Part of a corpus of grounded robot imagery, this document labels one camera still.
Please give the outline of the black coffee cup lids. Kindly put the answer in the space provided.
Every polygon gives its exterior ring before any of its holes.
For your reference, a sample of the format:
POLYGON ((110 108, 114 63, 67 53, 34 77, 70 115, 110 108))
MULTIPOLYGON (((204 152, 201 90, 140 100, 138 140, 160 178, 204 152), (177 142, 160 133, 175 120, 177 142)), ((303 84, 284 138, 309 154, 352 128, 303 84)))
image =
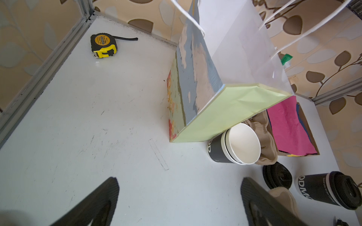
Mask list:
POLYGON ((290 171, 279 162, 263 166, 263 178, 270 189, 277 187, 290 189, 293 182, 290 171))

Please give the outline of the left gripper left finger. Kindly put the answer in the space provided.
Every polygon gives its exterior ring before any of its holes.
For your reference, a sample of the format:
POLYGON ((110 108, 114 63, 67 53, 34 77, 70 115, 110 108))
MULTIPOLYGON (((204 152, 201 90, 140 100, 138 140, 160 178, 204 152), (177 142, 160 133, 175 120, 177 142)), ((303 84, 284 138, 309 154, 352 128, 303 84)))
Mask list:
POLYGON ((53 225, 109 226, 116 210, 118 196, 118 181, 110 177, 53 225))

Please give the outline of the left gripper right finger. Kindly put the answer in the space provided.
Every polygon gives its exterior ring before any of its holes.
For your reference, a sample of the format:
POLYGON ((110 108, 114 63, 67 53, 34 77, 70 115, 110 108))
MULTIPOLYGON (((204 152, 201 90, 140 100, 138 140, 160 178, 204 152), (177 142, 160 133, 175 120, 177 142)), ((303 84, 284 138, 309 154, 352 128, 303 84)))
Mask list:
POLYGON ((241 197, 250 226, 305 226, 252 178, 243 179, 241 197))

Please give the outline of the brown pulp cup carrier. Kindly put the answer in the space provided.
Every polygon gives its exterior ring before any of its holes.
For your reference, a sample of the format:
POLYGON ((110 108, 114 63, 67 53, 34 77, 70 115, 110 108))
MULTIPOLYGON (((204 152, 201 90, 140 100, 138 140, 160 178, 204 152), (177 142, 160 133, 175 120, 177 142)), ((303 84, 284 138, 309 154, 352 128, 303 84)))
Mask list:
POLYGON ((287 210, 293 213, 296 217, 299 218, 299 212, 296 200, 292 193, 285 187, 277 187, 271 189, 268 192, 272 197, 274 197, 281 205, 283 205, 287 210))

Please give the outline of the black paper cups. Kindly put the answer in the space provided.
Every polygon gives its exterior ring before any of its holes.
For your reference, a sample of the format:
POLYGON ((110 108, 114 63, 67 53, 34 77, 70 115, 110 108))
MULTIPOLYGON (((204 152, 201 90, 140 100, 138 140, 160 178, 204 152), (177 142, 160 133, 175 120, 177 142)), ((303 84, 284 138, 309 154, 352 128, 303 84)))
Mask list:
POLYGON ((207 153, 217 163, 252 165, 261 156, 261 144, 251 127, 239 123, 210 140, 207 153))

